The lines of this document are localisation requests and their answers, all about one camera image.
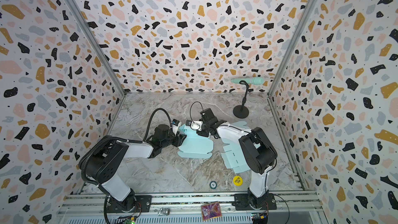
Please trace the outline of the purple snack packet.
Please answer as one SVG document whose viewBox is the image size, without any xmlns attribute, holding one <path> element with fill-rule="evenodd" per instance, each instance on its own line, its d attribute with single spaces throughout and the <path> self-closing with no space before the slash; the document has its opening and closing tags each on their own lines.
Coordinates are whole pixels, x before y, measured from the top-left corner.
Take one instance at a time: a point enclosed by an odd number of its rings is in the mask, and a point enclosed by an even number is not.
<svg viewBox="0 0 398 224">
<path fill-rule="evenodd" d="M 222 216 L 219 202 L 204 204 L 201 206 L 201 215 L 203 221 L 208 221 Z"/>
</svg>

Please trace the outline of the dark round tape roll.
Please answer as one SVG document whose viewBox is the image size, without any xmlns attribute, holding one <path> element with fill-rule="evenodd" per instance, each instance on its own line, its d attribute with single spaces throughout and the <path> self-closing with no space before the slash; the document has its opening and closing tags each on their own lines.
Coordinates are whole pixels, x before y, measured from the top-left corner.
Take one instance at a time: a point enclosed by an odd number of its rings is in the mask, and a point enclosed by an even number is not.
<svg viewBox="0 0 398 224">
<path fill-rule="evenodd" d="M 216 188 L 217 188 L 217 182 L 216 182 L 216 181 L 211 181 L 211 182 L 209 183 L 209 187 L 210 187 L 211 189 L 216 189 Z"/>
</svg>

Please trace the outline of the mint paper box sheet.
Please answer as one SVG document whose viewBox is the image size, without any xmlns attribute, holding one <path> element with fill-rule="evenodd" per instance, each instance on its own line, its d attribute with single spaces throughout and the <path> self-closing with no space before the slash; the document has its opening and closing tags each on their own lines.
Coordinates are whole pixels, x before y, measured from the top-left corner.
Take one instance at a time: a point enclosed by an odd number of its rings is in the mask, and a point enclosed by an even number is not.
<svg viewBox="0 0 398 224">
<path fill-rule="evenodd" d="M 182 158 L 209 159 L 212 156 L 214 142 L 206 137 L 199 136 L 190 127 L 182 125 L 179 130 L 187 137 L 178 147 L 178 155 Z"/>
</svg>

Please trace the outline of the mint flat box sheets stack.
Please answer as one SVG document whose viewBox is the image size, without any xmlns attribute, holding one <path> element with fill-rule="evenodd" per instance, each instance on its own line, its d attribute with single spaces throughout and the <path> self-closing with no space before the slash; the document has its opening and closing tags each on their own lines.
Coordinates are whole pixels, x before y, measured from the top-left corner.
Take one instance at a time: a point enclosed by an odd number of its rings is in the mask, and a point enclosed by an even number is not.
<svg viewBox="0 0 398 224">
<path fill-rule="evenodd" d="M 217 128 L 217 133 L 225 144 L 223 146 L 224 152 L 221 153 L 225 166 L 227 169 L 232 169 L 236 174 L 250 170 L 239 144 L 239 139 L 250 132 L 251 129 L 245 121 L 232 124 L 225 122 Z"/>
</svg>

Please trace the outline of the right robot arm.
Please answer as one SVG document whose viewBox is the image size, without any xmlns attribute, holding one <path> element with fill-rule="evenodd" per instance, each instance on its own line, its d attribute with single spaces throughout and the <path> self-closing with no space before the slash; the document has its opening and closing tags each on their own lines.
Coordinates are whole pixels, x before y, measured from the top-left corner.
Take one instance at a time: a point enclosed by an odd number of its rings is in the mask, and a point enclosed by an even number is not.
<svg viewBox="0 0 398 224">
<path fill-rule="evenodd" d="M 198 134 L 208 137 L 221 138 L 238 144 L 244 162 L 251 170 L 251 181 L 246 199 L 238 201 L 235 206 L 252 209 L 262 209 L 268 199 L 267 179 L 270 171 L 277 164 L 277 151 L 269 141 L 264 131 L 256 127 L 248 129 L 237 127 L 225 120 L 218 120 L 210 108 L 200 112 L 201 132 Z"/>
</svg>

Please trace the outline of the aluminium corner post left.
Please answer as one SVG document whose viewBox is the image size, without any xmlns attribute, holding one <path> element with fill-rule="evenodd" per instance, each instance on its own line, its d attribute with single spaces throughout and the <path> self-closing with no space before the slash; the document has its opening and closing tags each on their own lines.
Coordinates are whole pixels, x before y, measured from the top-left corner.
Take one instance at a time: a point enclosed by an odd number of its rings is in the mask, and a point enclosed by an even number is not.
<svg viewBox="0 0 398 224">
<path fill-rule="evenodd" d="M 93 50 L 97 54 L 100 62 L 105 67 L 105 70 L 108 73 L 108 75 L 110 76 L 110 78 L 111 78 L 111 80 L 113 82 L 113 85 L 116 87 L 117 91 L 119 93 L 121 93 L 123 97 L 125 97 L 126 92 L 122 88 L 118 77 L 114 73 L 111 65 L 109 64 L 109 62 L 107 61 L 104 53 L 102 52 L 102 50 L 100 48 L 100 45 L 98 44 L 98 42 L 95 39 L 92 31 L 90 30 L 90 28 L 89 28 L 85 18 L 83 17 L 83 15 L 82 15 L 77 3 L 75 2 L 75 0 L 64 0 L 64 2 L 68 6 L 70 12 L 75 17 L 79 27 L 81 28 L 82 32 L 85 34 L 90 46 L 93 48 Z"/>
</svg>

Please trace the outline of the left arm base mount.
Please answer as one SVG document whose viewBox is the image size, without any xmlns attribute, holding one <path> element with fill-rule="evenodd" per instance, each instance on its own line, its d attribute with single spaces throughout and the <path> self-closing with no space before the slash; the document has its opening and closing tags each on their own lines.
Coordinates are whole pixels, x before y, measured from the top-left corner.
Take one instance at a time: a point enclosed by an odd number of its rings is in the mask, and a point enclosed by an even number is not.
<svg viewBox="0 0 398 224">
<path fill-rule="evenodd" d="M 110 197 L 106 204 L 106 212 L 108 214 L 142 214 L 148 213 L 151 207 L 151 195 L 134 195 L 127 196 L 123 201 L 117 201 Z"/>
</svg>

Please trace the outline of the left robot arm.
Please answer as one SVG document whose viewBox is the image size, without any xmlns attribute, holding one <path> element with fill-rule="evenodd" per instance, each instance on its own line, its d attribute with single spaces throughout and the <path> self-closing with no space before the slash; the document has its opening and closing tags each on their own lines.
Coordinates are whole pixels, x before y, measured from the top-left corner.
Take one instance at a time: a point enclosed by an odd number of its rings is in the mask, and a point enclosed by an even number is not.
<svg viewBox="0 0 398 224">
<path fill-rule="evenodd" d="M 177 127 L 158 125 L 154 134 L 143 141 L 128 140 L 111 135 L 103 137 L 79 162 L 81 177 L 85 183 L 100 189 L 111 203 L 123 212 L 137 206 L 135 192 L 120 177 L 118 169 L 126 158 L 154 158 L 162 149 L 179 147 L 187 135 Z"/>
</svg>

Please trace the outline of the aluminium corner post right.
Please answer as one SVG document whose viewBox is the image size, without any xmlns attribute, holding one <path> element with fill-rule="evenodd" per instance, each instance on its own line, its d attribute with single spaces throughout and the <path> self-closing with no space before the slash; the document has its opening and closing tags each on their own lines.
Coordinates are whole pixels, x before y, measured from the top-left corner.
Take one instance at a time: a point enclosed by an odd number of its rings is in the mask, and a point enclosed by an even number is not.
<svg viewBox="0 0 398 224">
<path fill-rule="evenodd" d="M 290 56 L 293 54 L 293 51 L 295 49 L 296 44 L 298 43 L 299 39 L 301 38 L 301 35 L 307 25 L 307 22 L 316 6 L 318 0 L 308 0 L 306 7 L 303 11 L 303 14 L 296 25 L 296 28 L 294 29 L 294 33 L 292 35 L 291 41 L 287 47 L 287 50 L 283 56 L 283 59 L 278 67 L 277 73 L 275 75 L 275 78 L 273 79 L 273 82 L 271 84 L 271 87 L 267 93 L 268 97 L 272 97 L 273 93 L 276 91 L 277 86 L 278 86 L 278 81 L 282 78 L 284 67 L 288 64 L 288 60 Z"/>
</svg>

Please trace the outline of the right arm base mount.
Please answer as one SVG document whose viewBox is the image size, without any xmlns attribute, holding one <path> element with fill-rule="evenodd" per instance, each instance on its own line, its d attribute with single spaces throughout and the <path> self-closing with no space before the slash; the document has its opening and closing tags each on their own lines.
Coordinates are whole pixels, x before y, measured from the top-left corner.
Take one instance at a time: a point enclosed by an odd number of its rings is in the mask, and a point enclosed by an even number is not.
<svg viewBox="0 0 398 224">
<path fill-rule="evenodd" d="M 262 197 L 256 198 L 253 194 L 235 194 L 232 205 L 238 211 L 251 210 L 276 210 L 274 194 L 266 193 Z"/>
</svg>

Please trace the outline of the yellow round sticker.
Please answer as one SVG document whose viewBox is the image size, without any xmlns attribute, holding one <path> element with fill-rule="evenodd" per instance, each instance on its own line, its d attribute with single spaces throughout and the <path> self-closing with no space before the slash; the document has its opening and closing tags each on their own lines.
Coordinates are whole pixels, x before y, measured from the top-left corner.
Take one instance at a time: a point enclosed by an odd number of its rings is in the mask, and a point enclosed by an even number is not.
<svg viewBox="0 0 398 224">
<path fill-rule="evenodd" d="M 243 179 L 237 175 L 233 178 L 233 184 L 235 186 L 241 186 L 243 184 Z"/>
</svg>

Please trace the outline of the black round-base stand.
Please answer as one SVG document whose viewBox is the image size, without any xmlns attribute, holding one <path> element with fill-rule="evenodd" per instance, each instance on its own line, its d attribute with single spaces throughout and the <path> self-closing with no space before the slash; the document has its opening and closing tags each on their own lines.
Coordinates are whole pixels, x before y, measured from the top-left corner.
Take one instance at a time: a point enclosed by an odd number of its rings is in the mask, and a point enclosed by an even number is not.
<svg viewBox="0 0 398 224">
<path fill-rule="evenodd" d="M 239 119 L 245 119 L 249 115 L 249 110 L 245 106 L 245 103 L 247 101 L 247 94 L 248 94 L 250 85 L 244 80 L 240 80 L 239 84 L 246 86 L 246 91 L 245 91 L 245 95 L 244 95 L 244 97 L 242 99 L 241 105 L 238 105 L 238 106 L 234 107 L 233 114 L 234 114 L 235 117 L 237 117 Z"/>
</svg>

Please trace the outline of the aluminium corner post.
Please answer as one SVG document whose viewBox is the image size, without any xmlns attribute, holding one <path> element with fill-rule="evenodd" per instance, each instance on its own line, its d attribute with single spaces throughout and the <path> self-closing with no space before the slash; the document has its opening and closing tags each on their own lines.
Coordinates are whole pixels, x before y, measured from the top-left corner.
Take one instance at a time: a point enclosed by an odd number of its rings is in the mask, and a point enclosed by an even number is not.
<svg viewBox="0 0 398 224">
<path fill-rule="evenodd" d="M 299 39 L 301 38 L 301 35 L 307 25 L 307 22 L 316 6 L 318 0 L 308 0 L 306 7 L 303 11 L 303 14 L 296 25 L 296 28 L 294 29 L 294 33 L 292 35 L 291 41 L 287 47 L 287 50 L 283 56 L 283 59 L 278 67 L 277 73 L 275 75 L 275 78 L 273 79 L 273 82 L 271 84 L 271 87 L 267 93 L 268 97 L 272 97 L 273 93 L 276 91 L 277 86 L 278 86 L 278 81 L 282 78 L 284 67 L 288 64 L 288 60 L 290 56 L 293 54 L 293 51 L 295 49 L 296 44 L 298 43 Z"/>
<path fill-rule="evenodd" d="M 83 15 L 82 15 L 77 3 L 75 2 L 75 0 L 64 0 L 64 2 L 68 6 L 70 12 L 75 17 L 79 27 L 81 28 L 82 32 L 85 34 L 90 46 L 93 48 L 93 50 L 97 54 L 100 62 L 105 67 L 105 70 L 108 73 L 108 75 L 110 76 L 110 78 L 111 78 L 111 80 L 113 82 L 113 85 L 116 87 L 117 91 L 119 93 L 121 93 L 123 97 L 125 97 L 126 92 L 122 88 L 118 77 L 114 73 L 111 65 L 109 64 L 109 62 L 107 61 L 104 53 L 102 52 L 102 50 L 100 48 L 100 45 L 98 44 L 98 42 L 95 39 L 92 31 L 90 30 L 90 28 L 89 28 L 85 18 L 83 17 Z"/>
</svg>

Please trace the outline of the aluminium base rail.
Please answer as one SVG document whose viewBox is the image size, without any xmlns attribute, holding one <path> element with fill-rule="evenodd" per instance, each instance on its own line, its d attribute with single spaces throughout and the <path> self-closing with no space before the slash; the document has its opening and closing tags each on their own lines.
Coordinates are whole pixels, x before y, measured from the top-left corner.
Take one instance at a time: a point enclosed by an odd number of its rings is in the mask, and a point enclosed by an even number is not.
<svg viewBox="0 0 398 224">
<path fill-rule="evenodd" d="M 244 192 L 148 193 L 148 213 L 108 214 L 104 195 L 72 195 L 57 212 L 56 224 L 326 224 L 317 194 L 313 191 L 273 191 L 276 210 L 238 211 L 235 194 Z M 222 216 L 202 220 L 201 206 L 219 202 Z"/>
</svg>

